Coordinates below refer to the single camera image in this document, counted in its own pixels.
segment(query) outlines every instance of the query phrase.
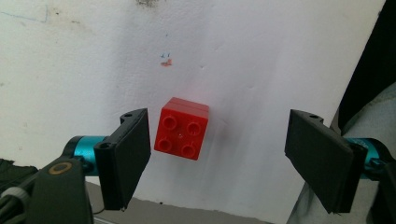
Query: white wall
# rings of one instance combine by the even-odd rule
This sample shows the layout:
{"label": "white wall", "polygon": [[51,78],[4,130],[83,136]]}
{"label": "white wall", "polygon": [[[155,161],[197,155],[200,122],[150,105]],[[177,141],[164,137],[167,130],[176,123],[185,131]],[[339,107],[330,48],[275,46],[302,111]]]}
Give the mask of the white wall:
{"label": "white wall", "polygon": [[134,196],[285,223],[289,111],[330,123],[384,1],[150,2],[0,1],[0,157],[43,167],[141,107],[153,145],[176,96],[210,106],[200,159],[153,151]]}

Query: lego stud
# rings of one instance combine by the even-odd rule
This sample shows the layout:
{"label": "lego stud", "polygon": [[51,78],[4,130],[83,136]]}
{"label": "lego stud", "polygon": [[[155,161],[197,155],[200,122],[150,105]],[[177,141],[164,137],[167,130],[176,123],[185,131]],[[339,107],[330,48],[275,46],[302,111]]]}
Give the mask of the lego stud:
{"label": "lego stud", "polygon": [[201,132],[201,125],[196,122],[191,122],[187,125],[187,133],[191,136],[196,136]]}
{"label": "lego stud", "polygon": [[195,155],[195,147],[191,145],[185,145],[181,149],[181,155],[186,158],[191,158]]}
{"label": "lego stud", "polygon": [[172,115],[166,116],[163,119],[163,127],[165,127],[167,130],[174,130],[177,126],[177,121],[175,117]]}
{"label": "lego stud", "polygon": [[163,138],[158,142],[158,149],[164,152],[172,149],[172,143],[167,138]]}

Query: stain on wall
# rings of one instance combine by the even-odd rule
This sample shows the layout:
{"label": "stain on wall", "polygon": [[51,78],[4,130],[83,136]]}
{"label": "stain on wall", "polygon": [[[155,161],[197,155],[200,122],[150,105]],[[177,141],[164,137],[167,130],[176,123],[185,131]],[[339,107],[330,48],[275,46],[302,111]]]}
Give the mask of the stain on wall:
{"label": "stain on wall", "polygon": [[159,0],[136,0],[136,4],[141,7],[156,7]]}

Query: duplo block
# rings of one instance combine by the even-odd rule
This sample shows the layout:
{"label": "duplo block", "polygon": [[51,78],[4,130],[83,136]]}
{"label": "duplo block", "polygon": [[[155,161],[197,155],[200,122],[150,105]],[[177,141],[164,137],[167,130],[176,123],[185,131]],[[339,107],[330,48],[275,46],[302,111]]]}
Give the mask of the duplo block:
{"label": "duplo block", "polygon": [[154,149],[198,160],[209,106],[173,97],[162,109]]}

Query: red mark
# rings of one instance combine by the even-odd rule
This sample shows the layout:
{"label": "red mark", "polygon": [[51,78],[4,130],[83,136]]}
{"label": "red mark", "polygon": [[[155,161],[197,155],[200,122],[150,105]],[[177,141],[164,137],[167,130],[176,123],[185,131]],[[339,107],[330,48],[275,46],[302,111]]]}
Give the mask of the red mark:
{"label": "red mark", "polygon": [[172,65],[172,59],[168,59],[168,61],[166,61],[166,63],[161,63],[161,65],[164,67]]}

